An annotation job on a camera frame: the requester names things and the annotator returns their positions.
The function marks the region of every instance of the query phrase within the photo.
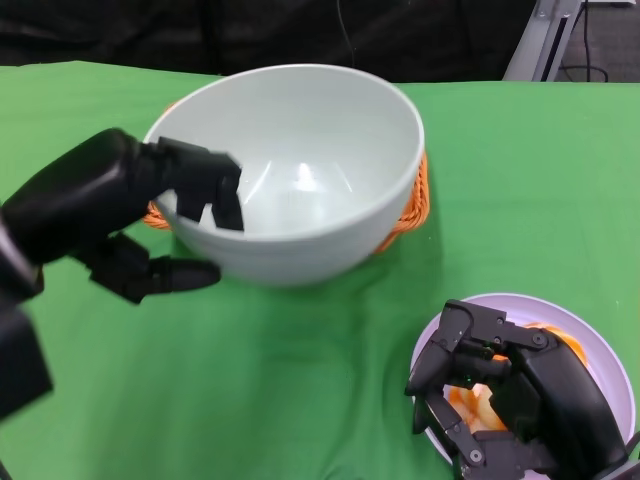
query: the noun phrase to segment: small white bowl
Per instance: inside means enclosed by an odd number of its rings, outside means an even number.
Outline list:
[[[414,105],[390,83],[328,65],[244,72],[195,91],[153,125],[226,151],[242,166],[244,232],[178,217],[172,191],[156,203],[178,237],[225,273],[268,285],[318,282],[384,240],[411,193],[424,151]]]

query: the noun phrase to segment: cable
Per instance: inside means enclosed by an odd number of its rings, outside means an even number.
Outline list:
[[[338,21],[340,22],[340,28],[342,29],[342,36],[344,37],[344,41],[347,44],[347,48],[351,52],[351,68],[356,68],[356,53],[353,50],[351,40],[349,40],[349,34],[347,33],[347,29],[344,26],[344,21],[342,20],[342,8],[340,6],[340,0],[336,0],[336,7],[338,8]]]
[[[584,51],[587,57],[586,65],[565,65],[563,61],[560,61],[560,70],[564,72],[569,81],[575,82],[573,77],[569,75],[569,70],[586,70],[587,71],[587,82],[591,82],[591,71],[594,70],[596,72],[600,72],[604,77],[604,83],[609,83],[609,73],[601,67],[594,67],[591,65],[591,48],[589,47],[589,0],[584,0],[584,3],[580,6],[578,10],[578,14],[576,15],[576,21],[573,24],[573,28],[571,31],[576,28],[580,17],[584,13],[584,24],[583,24],[583,42],[584,42]]]
[[[564,65],[564,64],[561,64],[561,66],[560,66],[560,69],[564,71],[564,74],[572,82],[574,80],[571,77],[571,75],[569,75],[569,72],[567,72],[567,70],[584,70],[585,68],[587,69],[587,71],[595,70],[596,72],[600,72],[604,76],[604,83],[609,83],[609,74],[607,73],[607,71],[604,68],[594,67],[593,65],[589,67],[587,65]]]
[[[584,25],[582,29],[584,53],[587,57],[587,82],[591,82],[591,50],[589,49],[589,0],[584,0]]]

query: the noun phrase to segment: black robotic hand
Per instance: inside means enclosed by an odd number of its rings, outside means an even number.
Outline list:
[[[110,129],[38,172],[0,212],[31,264],[71,255],[92,270],[93,280],[139,303],[149,293],[215,283],[219,272],[208,262],[150,260],[124,235],[109,235],[143,217],[148,202],[169,189],[179,215],[199,221],[211,204],[219,228],[242,230],[240,172],[227,154],[165,138],[142,144]]]
[[[547,330],[506,318],[446,303],[405,390],[415,396],[414,433],[431,428],[456,479],[518,480],[526,470],[553,480],[640,478],[609,404],[571,348]],[[509,431],[471,434],[443,397],[445,384],[476,383],[491,388],[490,404]]]
[[[169,189],[179,215],[199,221],[211,204],[217,227],[242,230],[240,172],[227,154],[165,138],[142,144],[111,129],[58,158],[0,206],[0,419],[52,388],[33,325],[17,308],[42,291],[42,265],[72,256],[92,280],[133,303],[212,285],[220,280],[215,265],[150,259],[116,232]]]

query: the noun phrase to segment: green tablecloth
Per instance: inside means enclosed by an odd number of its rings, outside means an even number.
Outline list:
[[[107,127],[144,135],[210,77],[69,63],[0,73],[0,198]],[[543,297],[640,386],[640,87],[406,85],[427,133],[425,227],[326,285],[225,279],[133,307],[72,261],[27,305],[56,391],[0,426],[17,480],[425,479],[410,435],[414,343],[450,298]],[[172,235],[130,233],[154,254]]]

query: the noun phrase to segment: woven basket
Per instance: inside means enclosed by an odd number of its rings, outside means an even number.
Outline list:
[[[404,212],[402,212],[402,216],[395,227],[393,227],[393,230],[391,230],[384,242],[376,249],[376,253],[386,250],[398,235],[410,232],[421,226],[426,221],[428,215],[429,180],[427,176],[427,154],[425,153],[420,162],[420,168],[418,169],[418,175],[416,175],[416,181],[413,184],[413,191],[411,192],[409,203],[407,203]],[[160,213],[160,210],[158,210],[153,203],[149,203],[149,212],[143,220],[144,223],[150,227],[160,230],[171,230],[162,213]]]

